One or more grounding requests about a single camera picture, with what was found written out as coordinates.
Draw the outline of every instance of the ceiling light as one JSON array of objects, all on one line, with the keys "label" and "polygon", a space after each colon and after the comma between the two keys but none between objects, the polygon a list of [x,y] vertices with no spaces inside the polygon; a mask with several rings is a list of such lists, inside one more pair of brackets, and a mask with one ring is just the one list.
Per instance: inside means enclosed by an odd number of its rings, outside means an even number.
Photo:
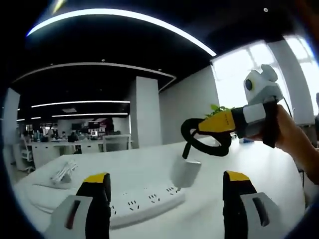
[{"label": "ceiling light", "polygon": [[68,102],[57,102],[31,106],[31,108],[41,107],[41,106],[54,106],[54,105],[65,105],[65,104],[78,104],[78,103],[130,103],[130,101],[68,101]]},{"label": "ceiling light", "polygon": [[203,44],[201,41],[197,40],[195,37],[189,35],[188,33],[184,32],[183,30],[167,23],[162,20],[159,20],[155,17],[151,17],[148,15],[144,15],[141,13],[133,12],[133,11],[126,11],[126,10],[120,10],[120,9],[110,9],[110,8],[93,8],[93,9],[84,9],[84,10],[78,10],[78,11],[71,11],[67,12],[55,17],[52,17],[48,20],[45,20],[41,22],[40,24],[36,25],[34,28],[32,28],[27,36],[31,35],[35,31],[41,29],[42,27],[45,27],[51,23],[67,19],[70,17],[75,17],[75,16],[83,16],[83,15],[98,15],[98,14],[103,14],[103,15],[117,15],[117,16],[126,16],[126,17],[131,17],[135,19],[139,19],[142,21],[147,21],[150,23],[153,23],[155,25],[164,27],[172,32],[175,32],[176,34],[186,38],[187,40],[191,41],[195,45],[199,46],[201,49],[206,51],[209,55],[211,56],[216,56],[216,53],[213,52],[208,46]]},{"label": "ceiling light", "polygon": [[66,117],[66,116],[127,116],[128,113],[92,113],[92,114],[75,114],[75,115],[59,115],[52,117]]}]

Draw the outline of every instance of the white wall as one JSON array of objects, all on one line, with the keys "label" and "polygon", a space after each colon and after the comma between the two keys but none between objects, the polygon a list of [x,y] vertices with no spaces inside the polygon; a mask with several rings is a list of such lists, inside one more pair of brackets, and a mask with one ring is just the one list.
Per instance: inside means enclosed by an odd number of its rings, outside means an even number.
[{"label": "white wall", "polygon": [[113,118],[114,131],[120,131],[121,134],[130,133],[129,117],[126,118]]},{"label": "white wall", "polygon": [[62,135],[62,132],[64,131],[66,135],[70,135],[72,132],[72,124],[73,123],[85,123],[89,121],[90,119],[59,119],[58,120],[58,134],[59,136]]},{"label": "white wall", "polygon": [[210,104],[219,105],[217,89],[210,66],[194,73],[159,94],[163,144],[184,141],[182,123],[189,118],[205,117]]},{"label": "white wall", "polygon": [[15,161],[13,155],[13,145],[18,143],[17,135],[17,110],[19,106],[20,95],[13,89],[8,89],[2,111],[2,140],[3,140],[3,159],[10,181],[14,183],[14,175],[11,163]]},{"label": "white wall", "polygon": [[285,40],[268,43],[284,75],[296,124],[314,124],[313,105],[304,73]]},{"label": "white wall", "polygon": [[162,145],[158,81],[136,77],[136,96],[139,147]]}]

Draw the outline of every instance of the window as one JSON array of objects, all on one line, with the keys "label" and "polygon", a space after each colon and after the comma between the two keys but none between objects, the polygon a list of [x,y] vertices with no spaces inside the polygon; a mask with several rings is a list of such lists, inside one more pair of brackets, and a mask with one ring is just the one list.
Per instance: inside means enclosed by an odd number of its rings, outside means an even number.
[{"label": "window", "polygon": [[284,38],[303,70],[313,105],[314,115],[316,116],[318,115],[316,95],[319,93],[319,67],[314,54],[304,38],[300,36],[285,36]]},{"label": "window", "polygon": [[[278,75],[276,83],[280,86],[289,107],[290,97],[286,82],[271,50],[264,41],[256,42],[234,50],[212,61],[219,104],[228,108],[242,107],[247,104],[244,79],[251,70],[261,72],[262,64],[271,65]],[[279,104],[288,110],[282,100]]]}]

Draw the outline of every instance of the person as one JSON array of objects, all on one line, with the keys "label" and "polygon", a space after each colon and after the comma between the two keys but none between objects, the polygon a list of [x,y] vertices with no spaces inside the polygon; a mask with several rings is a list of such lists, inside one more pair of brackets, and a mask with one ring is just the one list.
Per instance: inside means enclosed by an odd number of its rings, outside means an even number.
[{"label": "person", "polygon": [[53,135],[53,130],[52,130],[52,126],[50,126],[50,129],[48,130],[47,136],[49,138],[52,138],[52,135]]},{"label": "person", "polygon": [[[278,105],[277,122],[280,134],[276,147],[299,162],[308,178],[319,185],[319,151],[313,147],[303,130],[295,124],[281,105]],[[258,134],[250,138],[262,140],[262,135]]]},{"label": "person", "polygon": [[25,142],[30,143],[31,138],[30,138],[30,135],[28,134],[28,131],[24,131],[24,132],[23,132],[22,139],[23,139],[23,138],[25,139]]},{"label": "person", "polygon": [[62,139],[67,139],[65,131],[62,131]]}]

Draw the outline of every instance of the desk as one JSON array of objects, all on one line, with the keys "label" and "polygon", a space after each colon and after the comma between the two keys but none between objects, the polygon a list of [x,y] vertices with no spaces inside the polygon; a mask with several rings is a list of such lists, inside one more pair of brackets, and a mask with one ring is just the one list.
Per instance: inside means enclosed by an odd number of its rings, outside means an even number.
[{"label": "desk", "polygon": [[52,142],[31,142],[27,144],[32,147],[32,156],[35,168],[38,169],[44,164],[58,158],[60,155],[59,147],[70,147],[80,145],[84,147],[98,148],[103,145],[103,140],[81,140],[76,142],[68,142],[66,140]]},{"label": "desk", "polygon": [[[201,139],[207,143],[210,138]],[[40,177],[49,177],[67,160],[74,159],[78,168],[73,182],[81,184],[89,175],[109,172],[112,194],[168,181],[174,160],[181,157],[185,142],[106,153],[64,155],[20,180],[14,188],[26,216],[43,232],[50,214],[31,205],[25,189]],[[202,162],[194,185],[186,189],[186,201],[178,208],[130,227],[110,231],[110,238],[139,239],[223,239],[223,172],[232,170],[246,174],[258,192],[266,193],[280,208],[285,231],[301,219],[305,198],[301,178],[292,158],[279,149],[261,142],[239,144],[233,140],[229,154],[215,157],[192,148],[189,158]]]}]

